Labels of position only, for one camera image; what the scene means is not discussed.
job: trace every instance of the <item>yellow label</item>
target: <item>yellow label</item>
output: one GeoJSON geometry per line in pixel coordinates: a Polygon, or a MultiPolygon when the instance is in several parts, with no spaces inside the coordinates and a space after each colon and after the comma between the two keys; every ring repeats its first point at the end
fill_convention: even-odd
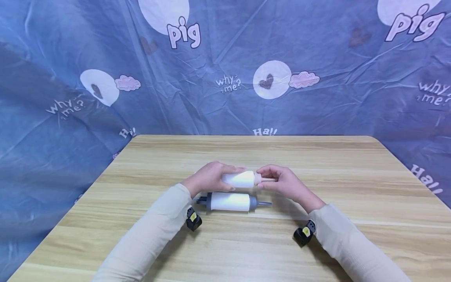
{"type": "Polygon", "coordinates": [[[189,219],[191,219],[191,221],[194,222],[194,220],[196,219],[196,217],[197,217],[197,214],[194,212],[194,213],[189,217],[189,219]]]}
{"type": "Polygon", "coordinates": [[[307,237],[310,237],[310,229],[308,227],[302,228],[302,233],[304,233],[307,237]]]}

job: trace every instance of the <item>white bottle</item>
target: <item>white bottle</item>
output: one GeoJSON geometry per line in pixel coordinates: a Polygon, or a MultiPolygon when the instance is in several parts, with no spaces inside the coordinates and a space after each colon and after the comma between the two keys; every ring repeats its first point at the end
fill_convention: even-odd
{"type": "Polygon", "coordinates": [[[224,174],[222,176],[222,181],[224,183],[230,184],[235,188],[253,188],[265,179],[266,178],[262,178],[260,173],[253,171],[245,171],[236,174],[224,174]]]}
{"type": "Polygon", "coordinates": [[[250,212],[255,210],[257,206],[272,206],[272,203],[259,202],[257,201],[257,197],[249,194],[222,192],[208,193],[206,197],[200,197],[197,200],[197,204],[205,205],[207,211],[221,210],[237,212],[250,212]]]}

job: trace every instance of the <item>hand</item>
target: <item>hand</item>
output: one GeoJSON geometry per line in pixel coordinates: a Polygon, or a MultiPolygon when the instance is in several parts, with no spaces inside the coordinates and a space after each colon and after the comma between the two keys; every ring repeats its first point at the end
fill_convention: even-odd
{"type": "Polygon", "coordinates": [[[262,182],[258,187],[279,192],[285,197],[297,202],[302,196],[302,190],[308,189],[291,169],[276,165],[267,165],[257,170],[262,177],[277,178],[277,182],[262,182]]]}
{"type": "Polygon", "coordinates": [[[261,173],[262,177],[278,179],[277,182],[262,182],[258,184],[259,188],[279,192],[299,203],[307,213],[326,205],[287,167],[267,165],[258,169],[257,173],[261,173]]]}
{"type": "Polygon", "coordinates": [[[194,198],[200,192],[230,192],[235,190],[235,188],[230,184],[222,182],[222,175],[245,171],[246,169],[244,167],[234,167],[220,162],[211,162],[204,165],[181,183],[189,190],[191,198],[194,198]]]}

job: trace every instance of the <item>beige sleeve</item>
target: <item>beige sleeve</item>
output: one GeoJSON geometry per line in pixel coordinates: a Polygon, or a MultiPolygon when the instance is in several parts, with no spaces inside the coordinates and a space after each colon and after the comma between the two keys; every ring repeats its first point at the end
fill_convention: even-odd
{"type": "Polygon", "coordinates": [[[410,279],[333,204],[310,213],[316,238],[354,282],[404,282],[410,279]]]}
{"type": "Polygon", "coordinates": [[[142,281],[164,246],[186,222],[191,201],[182,184],[169,188],[122,237],[92,281],[142,281]]]}

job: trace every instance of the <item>pink cloud print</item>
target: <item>pink cloud print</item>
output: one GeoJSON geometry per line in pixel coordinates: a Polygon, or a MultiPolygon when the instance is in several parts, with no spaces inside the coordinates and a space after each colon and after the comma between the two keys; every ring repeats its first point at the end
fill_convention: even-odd
{"type": "Polygon", "coordinates": [[[115,79],[116,87],[119,90],[132,91],[141,87],[139,80],[134,79],[131,76],[121,75],[118,79],[115,79]]]}
{"type": "Polygon", "coordinates": [[[296,89],[306,88],[315,85],[319,82],[319,76],[315,73],[309,73],[307,71],[302,71],[299,74],[294,74],[290,78],[290,87],[296,89]]]}

